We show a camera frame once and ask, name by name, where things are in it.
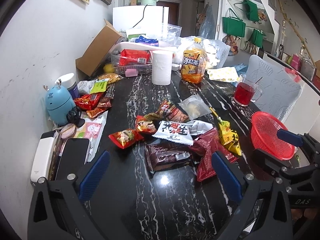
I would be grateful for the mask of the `dark brown chocolate packet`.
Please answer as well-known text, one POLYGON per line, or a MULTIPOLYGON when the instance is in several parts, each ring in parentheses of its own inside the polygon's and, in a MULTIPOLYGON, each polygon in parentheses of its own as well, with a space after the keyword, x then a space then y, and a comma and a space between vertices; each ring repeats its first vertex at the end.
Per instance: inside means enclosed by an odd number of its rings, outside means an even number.
POLYGON ((147 169, 151 174, 189 164, 193 160, 188 146, 173 142, 146 144, 144 155, 147 169))

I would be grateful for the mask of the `yellow nuts packet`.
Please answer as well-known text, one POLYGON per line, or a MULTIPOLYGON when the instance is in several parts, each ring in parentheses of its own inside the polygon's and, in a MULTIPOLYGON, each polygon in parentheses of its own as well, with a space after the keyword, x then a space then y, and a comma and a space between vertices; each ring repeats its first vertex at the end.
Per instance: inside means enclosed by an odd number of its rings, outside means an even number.
POLYGON ((122 79, 123 79, 123 77, 119 74, 116 74, 116 73, 105 73, 105 74, 98 76, 98 81, 107 81, 108 84, 118 82, 122 79))

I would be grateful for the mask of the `yellow black snack packet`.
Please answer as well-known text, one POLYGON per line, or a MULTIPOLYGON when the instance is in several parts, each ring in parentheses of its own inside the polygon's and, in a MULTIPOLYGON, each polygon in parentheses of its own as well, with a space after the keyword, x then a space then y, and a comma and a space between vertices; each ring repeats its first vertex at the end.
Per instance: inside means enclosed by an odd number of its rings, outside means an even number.
POLYGON ((231 129, 228 121, 219 121, 219 137, 220 144, 229 150, 229 152, 242 156, 238 133, 231 129))

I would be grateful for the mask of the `dark red snack bag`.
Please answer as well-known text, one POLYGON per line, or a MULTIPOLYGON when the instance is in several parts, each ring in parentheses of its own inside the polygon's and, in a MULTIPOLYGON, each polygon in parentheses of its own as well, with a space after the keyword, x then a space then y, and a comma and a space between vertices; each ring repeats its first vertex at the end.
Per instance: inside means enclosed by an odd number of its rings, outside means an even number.
POLYGON ((212 154, 220 151, 229 160, 234 163, 238 160, 231 152, 225 149, 219 141, 219 133, 217 128, 212 128, 206 133, 199 135, 189 146, 191 152, 201 157, 200 163, 196 170, 197 181, 202 182, 216 175, 212 166, 212 154))

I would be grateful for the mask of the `clear plastic tray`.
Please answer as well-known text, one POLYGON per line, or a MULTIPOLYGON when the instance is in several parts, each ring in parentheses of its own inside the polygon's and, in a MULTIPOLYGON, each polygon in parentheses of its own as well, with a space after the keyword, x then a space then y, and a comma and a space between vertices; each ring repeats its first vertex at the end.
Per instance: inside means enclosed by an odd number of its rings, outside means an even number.
POLYGON ((111 64, 116 74, 125 75, 129 69, 135 69, 137 74, 152 72, 152 56, 149 50, 124 49, 111 55, 111 64))

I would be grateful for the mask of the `white lidded blue jar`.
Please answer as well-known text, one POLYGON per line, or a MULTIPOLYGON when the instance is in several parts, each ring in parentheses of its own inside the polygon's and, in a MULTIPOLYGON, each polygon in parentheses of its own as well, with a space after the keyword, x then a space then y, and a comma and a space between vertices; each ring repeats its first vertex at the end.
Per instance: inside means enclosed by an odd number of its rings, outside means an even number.
POLYGON ((76 82, 76 76, 74 73, 68 73, 58 77, 55 83, 60 83, 63 87, 65 87, 69 91, 73 99, 80 97, 76 82))

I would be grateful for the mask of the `red snack pile packet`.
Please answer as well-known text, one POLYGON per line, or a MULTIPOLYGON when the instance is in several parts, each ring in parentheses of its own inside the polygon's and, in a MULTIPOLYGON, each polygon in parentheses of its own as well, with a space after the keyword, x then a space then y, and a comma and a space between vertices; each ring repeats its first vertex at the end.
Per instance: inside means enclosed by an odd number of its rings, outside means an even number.
POLYGON ((104 92, 86 94, 74 99, 74 102, 90 119, 94 119, 112 107, 111 99, 105 98, 104 94, 104 92))

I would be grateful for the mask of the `pink white flat package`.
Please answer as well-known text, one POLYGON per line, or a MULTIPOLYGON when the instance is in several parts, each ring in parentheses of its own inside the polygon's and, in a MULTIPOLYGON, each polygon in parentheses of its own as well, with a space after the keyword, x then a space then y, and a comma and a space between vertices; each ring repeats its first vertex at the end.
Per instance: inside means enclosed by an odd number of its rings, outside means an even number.
POLYGON ((73 138, 85 138, 90 141, 87 162, 91 162, 97 153, 100 139, 107 123, 107 115, 108 111, 105 111, 98 117, 90 119, 86 113, 81 114, 81 118, 85 120, 85 123, 80 128, 76 129, 73 138))

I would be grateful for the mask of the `red cartoon couple snack packet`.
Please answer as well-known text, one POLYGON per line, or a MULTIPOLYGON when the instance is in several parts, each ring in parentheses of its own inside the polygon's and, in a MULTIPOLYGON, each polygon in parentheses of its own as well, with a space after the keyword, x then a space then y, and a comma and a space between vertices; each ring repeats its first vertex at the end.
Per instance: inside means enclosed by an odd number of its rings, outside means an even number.
POLYGON ((125 149, 136 142, 144 140, 144 137, 139 134, 135 129, 125 129, 120 132, 110 134, 109 139, 119 148, 125 149))

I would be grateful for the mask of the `green tote bag lower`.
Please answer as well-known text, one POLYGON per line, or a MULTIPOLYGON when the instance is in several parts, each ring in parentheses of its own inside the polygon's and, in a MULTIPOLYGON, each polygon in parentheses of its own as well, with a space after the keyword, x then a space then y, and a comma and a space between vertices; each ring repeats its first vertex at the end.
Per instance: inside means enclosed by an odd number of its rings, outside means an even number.
POLYGON ((253 29, 252 35, 249 38, 249 42, 257 46, 258 48, 262 48, 264 36, 265 36, 265 33, 262 30, 253 29))

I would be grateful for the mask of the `silver foil packet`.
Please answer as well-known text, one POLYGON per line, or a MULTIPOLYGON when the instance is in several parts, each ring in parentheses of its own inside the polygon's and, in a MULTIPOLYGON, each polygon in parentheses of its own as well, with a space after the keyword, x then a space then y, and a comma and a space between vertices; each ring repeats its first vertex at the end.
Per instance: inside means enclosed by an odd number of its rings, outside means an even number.
POLYGON ((213 125, 211 123, 201 120, 191 120, 189 122, 186 122, 185 124, 189 128, 190 134, 192 136, 201 135, 213 129, 213 125))

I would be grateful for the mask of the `red bag in tray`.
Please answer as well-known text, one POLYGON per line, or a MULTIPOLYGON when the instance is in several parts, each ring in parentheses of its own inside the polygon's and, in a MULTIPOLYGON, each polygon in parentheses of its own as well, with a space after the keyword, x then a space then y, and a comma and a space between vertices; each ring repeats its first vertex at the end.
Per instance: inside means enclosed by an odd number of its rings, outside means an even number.
POLYGON ((147 64, 150 62, 151 54, 148 50, 124 49, 120 53, 120 66, 147 64))

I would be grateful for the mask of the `green tote bag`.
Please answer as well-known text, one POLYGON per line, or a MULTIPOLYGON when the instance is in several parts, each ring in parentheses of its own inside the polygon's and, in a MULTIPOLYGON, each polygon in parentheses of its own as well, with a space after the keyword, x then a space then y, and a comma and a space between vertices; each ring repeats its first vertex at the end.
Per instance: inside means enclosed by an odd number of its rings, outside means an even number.
POLYGON ((246 24, 238 18, 236 13, 229 8, 227 10, 228 17, 222 18, 222 30, 227 35, 232 35, 236 37, 244 37, 245 36, 245 28, 246 24))
POLYGON ((243 0, 242 5, 244 6, 245 14, 249 21, 260 21, 258 15, 258 7, 255 3, 251 2, 250 0, 243 0))
POLYGON ((257 46, 258 48, 262 48, 264 36, 265 36, 265 33, 262 30, 253 29, 252 35, 249 38, 249 42, 257 46))

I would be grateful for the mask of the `white power bank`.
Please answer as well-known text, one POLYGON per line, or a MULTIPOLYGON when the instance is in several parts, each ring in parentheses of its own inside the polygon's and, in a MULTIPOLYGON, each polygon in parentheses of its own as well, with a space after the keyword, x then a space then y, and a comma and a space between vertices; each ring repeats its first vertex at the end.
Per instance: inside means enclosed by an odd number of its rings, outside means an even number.
POLYGON ((52 157, 58 137, 59 133, 56 130, 41 135, 31 168, 31 183, 36 183, 41 177, 49 178, 52 157))

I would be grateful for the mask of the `black hair claw clip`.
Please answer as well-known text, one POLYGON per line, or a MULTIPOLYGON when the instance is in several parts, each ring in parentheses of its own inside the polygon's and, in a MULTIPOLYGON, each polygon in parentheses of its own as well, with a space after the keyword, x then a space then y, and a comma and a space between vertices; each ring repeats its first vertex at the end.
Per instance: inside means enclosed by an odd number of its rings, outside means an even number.
POLYGON ((81 117, 81 109, 79 107, 73 107, 66 115, 66 119, 69 124, 74 124, 77 128, 82 127, 85 124, 85 120, 81 117))

